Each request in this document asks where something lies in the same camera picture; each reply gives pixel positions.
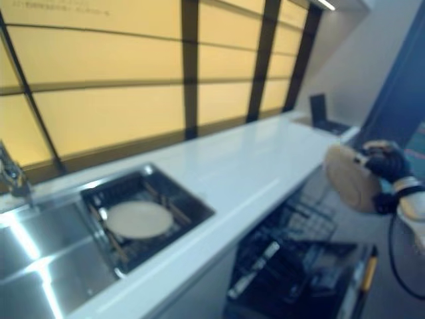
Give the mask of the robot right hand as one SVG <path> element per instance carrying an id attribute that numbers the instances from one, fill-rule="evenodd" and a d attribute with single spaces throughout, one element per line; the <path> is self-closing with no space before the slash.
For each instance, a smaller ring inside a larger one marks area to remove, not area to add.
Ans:
<path id="1" fill-rule="evenodd" d="M 404 151 L 396 142 L 390 140 L 366 142 L 355 154 L 354 162 L 391 184 L 413 177 Z"/>

